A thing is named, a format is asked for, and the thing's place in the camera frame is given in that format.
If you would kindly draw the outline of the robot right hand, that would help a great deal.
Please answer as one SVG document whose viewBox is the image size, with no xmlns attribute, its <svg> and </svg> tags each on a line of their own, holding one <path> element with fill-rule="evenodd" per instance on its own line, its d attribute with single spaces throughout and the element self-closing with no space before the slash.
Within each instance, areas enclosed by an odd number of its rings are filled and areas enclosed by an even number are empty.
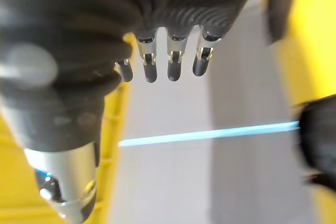
<svg viewBox="0 0 336 224">
<path fill-rule="evenodd" d="M 201 27 L 193 71 L 247 0 L 1 0 L 1 111 L 34 169 L 40 196 L 68 223 L 83 223 L 97 196 L 104 98 L 130 81 L 133 33 L 154 82 L 157 30 L 167 32 L 176 81 L 187 38 Z"/>
</svg>

